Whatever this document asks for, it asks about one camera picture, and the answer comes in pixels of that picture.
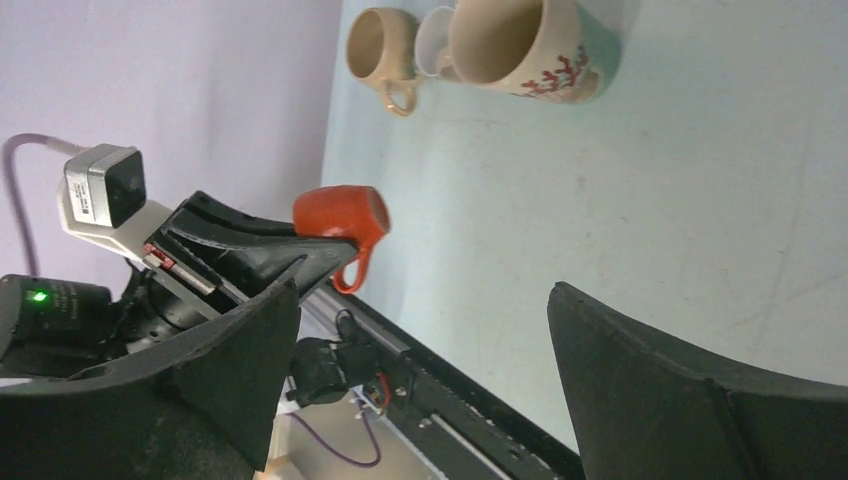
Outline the floral patterned mug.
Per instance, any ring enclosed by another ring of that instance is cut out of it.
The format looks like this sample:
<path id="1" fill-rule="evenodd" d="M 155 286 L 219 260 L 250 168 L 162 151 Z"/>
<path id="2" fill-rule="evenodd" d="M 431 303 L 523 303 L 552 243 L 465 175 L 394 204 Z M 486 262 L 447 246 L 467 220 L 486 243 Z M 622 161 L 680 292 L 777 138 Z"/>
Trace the floral patterned mug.
<path id="1" fill-rule="evenodd" d="M 576 1 L 460 1 L 438 68 L 472 87 L 579 105 L 606 90 L 622 50 Z"/>

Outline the beige ceramic cup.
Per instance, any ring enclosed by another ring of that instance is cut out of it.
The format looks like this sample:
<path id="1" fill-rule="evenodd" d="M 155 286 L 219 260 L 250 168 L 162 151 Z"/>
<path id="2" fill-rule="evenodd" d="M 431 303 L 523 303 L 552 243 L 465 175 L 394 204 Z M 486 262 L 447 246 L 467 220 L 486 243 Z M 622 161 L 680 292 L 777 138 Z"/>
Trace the beige ceramic cup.
<path id="1" fill-rule="evenodd" d="M 391 7 L 363 10 L 354 20 L 345 47 L 346 64 L 358 81 L 374 90 L 385 109 L 408 117 L 417 106 L 423 80 L 414 62 L 418 22 Z"/>

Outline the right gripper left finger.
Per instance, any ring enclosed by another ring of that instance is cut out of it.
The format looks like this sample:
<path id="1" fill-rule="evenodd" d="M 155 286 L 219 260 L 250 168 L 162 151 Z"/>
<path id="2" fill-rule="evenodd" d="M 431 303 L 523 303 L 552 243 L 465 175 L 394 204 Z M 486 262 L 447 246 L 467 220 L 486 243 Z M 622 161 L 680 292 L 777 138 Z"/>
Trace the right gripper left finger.
<path id="1" fill-rule="evenodd" d="M 5 479 L 250 479 L 301 311 L 278 280 L 229 313 L 68 380 L 1 391 Z"/>

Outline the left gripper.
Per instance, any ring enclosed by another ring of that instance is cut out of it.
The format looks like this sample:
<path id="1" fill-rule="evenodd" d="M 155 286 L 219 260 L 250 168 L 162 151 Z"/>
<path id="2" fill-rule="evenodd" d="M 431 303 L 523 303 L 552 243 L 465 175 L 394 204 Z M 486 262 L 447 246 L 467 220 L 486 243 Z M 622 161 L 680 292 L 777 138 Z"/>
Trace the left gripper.
<path id="1" fill-rule="evenodd" d="M 291 223 L 249 215 L 203 191 L 180 205 L 180 221 L 103 231 L 102 247 L 142 265 L 113 308 L 105 360 L 214 320 L 279 278 L 304 298 L 358 253 L 351 240 L 298 236 Z"/>

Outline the small white cup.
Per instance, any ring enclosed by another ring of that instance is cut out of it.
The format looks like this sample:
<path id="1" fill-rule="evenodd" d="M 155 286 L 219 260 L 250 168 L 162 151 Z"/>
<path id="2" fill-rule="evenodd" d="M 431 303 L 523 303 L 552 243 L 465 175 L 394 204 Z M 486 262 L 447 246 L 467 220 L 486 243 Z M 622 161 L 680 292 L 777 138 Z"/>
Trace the small white cup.
<path id="1" fill-rule="evenodd" d="M 421 20 L 415 41 L 414 61 L 425 77 L 457 81 L 451 69 L 451 51 L 448 35 L 455 9 L 439 6 Z"/>

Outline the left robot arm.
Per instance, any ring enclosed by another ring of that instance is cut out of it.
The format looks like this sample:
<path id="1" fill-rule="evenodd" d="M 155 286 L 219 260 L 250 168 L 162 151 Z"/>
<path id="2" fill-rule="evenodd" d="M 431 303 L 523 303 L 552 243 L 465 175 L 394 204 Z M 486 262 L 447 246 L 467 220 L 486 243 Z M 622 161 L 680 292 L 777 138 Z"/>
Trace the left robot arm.
<path id="1" fill-rule="evenodd" d="M 143 240 L 117 300 L 104 286 L 9 274 L 1 280 L 1 371 L 67 378 L 215 319 L 277 279 L 306 297 L 358 252 L 349 239 L 300 236 L 195 192 Z"/>

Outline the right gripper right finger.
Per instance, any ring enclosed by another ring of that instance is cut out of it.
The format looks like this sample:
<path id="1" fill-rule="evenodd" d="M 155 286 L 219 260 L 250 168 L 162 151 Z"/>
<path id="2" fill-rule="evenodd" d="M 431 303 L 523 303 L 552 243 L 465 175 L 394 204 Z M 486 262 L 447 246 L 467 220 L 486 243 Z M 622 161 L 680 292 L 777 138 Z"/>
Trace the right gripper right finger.
<path id="1" fill-rule="evenodd" d="M 589 479 L 843 479 L 847 390 L 705 350 L 557 283 L 547 317 Z"/>

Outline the orange small cup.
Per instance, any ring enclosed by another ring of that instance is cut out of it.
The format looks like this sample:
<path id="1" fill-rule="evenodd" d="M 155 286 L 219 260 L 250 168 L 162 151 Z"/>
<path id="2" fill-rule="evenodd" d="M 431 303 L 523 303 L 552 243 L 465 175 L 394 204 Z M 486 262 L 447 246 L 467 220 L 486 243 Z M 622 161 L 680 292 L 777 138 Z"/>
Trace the orange small cup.
<path id="1" fill-rule="evenodd" d="M 345 280 L 344 270 L 333 276 L 337 291 L 353 294 L 364 284 L 376 245 L 391 231 L 388 207 L 373 186 L 334 185 L 299 195 L 293 203 L 293 224 L 297 235 L 341 238 L 357 248 L 355 280 Z"/>

